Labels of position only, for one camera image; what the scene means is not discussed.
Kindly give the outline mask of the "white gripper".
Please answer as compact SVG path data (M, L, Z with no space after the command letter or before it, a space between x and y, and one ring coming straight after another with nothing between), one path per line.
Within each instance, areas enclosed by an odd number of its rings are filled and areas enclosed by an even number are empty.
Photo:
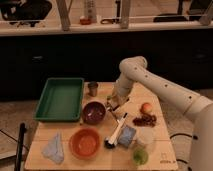
M128 99L129 91L122 87L115 87L112 92L111 100L118 104L124 104Z

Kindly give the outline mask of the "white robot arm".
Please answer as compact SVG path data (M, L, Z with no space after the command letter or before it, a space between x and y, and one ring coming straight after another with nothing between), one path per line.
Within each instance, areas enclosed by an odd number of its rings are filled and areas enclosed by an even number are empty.
M149 72L143 56L123 59L119 70L109 100L112 109L124 105L133 84L141 83L194 123L188 171L213 171L213 100Z

